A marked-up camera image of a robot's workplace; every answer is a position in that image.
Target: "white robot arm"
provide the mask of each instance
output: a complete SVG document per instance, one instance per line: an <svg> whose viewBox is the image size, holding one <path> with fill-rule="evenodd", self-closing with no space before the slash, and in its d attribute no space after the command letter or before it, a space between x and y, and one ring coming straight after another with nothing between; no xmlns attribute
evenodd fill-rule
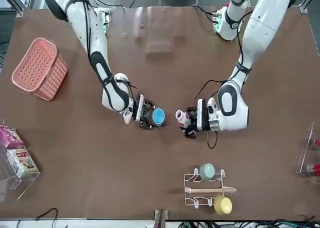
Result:
<svg viewBox="0 0 320 228"><path fill-rule="evenodd" d="M45 0L52 14L70 22L79 41L88 54L88 59L103 87L102 104L113 111L121 113L126 124L131 119L140 122L148 115L151 101L139 95L137 100L129 97L129 80L125 74L112 74L108 62L107 38L101 27L90 0Z"/></svg>
<svg viewBox="0 0 320 228"><path fill-rule="evenodd" d="M253 63L274 38L289 3L290 0L258 0L243 35L242 54L233 73L219 89L218 102L213 97L207 104L204 99L198 100L195 115L188 115L196 122L191 122L193 127L183 128L186 137L195 138L197 131L231 131L247 127L249 108L241 96L242 86ZM229 7L217 12L215 31L225 40L234 39L247 7L246 0L231 0Z"/></svg>

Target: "brown table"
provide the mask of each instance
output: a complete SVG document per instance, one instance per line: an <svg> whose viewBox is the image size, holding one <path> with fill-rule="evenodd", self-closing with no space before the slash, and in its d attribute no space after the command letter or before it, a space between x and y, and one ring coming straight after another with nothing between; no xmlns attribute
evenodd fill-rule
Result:
<svg viewBox="0 0 320 228"><path fill-rule="evenodd" d="M287 12L244 87L248 128L219 133L214 150L205 133L184 138L175 112L196 104L208 79L230 75L237 42L213 35L212 24L193 8L118 9L111 21L113 72L125 73L165 110L165 127L125 125L121 115L104 108L101 85L71 26L46 10L25 11L15 21L0 75L0 119L19 130L42 174L21 200L0 205L1 218L36 217L57 207L59 217L76 218L153 218L155 209L168 209L170 219L320 219L319 186L295 174L308 124L320 122L320 61L306 15L298 8ZM36 37L57 42L68 64L51 102L11 83ZM218 87L208 85L200 97ZM205 162L223 168L225 185L238 188L229 195L230 215L184 204L184 174Z"/></svg>

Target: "white wire rack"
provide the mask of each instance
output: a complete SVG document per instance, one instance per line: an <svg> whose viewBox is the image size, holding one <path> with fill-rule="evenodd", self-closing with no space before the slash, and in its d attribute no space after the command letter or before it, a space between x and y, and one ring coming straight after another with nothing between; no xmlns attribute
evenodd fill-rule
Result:
<svg viewBox="0 0 320 228"><path fill-rule="evenodd" d="M220 173L215 173L213 178L209 181L205 182L220 182L221 183L221 188L224 187L224 182L223 179L226 177L226 173L223 169L220 170ZM201 179L199 175L199 170L197 168L194 169L193 174L185 174L184 175L184 203L187 206L194 206L196 209L199 208L200 205L208 205L212 206L213 205L213 200L215 199L214 196L210 197L204 197L204 196L194 196L194 197L187 197L186 194L186 183L187 182L196 182L200 183L203 182L204 180Z"/></svg>

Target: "red bottle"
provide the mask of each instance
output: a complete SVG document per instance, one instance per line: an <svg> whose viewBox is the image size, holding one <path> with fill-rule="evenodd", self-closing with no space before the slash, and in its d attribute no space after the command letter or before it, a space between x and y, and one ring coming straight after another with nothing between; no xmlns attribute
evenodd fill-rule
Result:
<svg viewBox="0 0 320 228"><path fill-rule="evenodd" d="M306 171L309 174L320 176L320 164L308 164Z"/></svg>

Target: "pink plastic basket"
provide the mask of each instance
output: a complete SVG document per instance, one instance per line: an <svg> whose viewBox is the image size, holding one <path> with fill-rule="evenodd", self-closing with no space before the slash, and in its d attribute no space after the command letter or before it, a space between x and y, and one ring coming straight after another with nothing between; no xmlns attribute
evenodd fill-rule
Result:
<svg viewBox="0 0 320 228"><path fill-rule="evenodd" d="M67 72L67 65L59 55L56 43L37 38L14 70L11 80L27 94L36 94L50 101Z"/></svg>

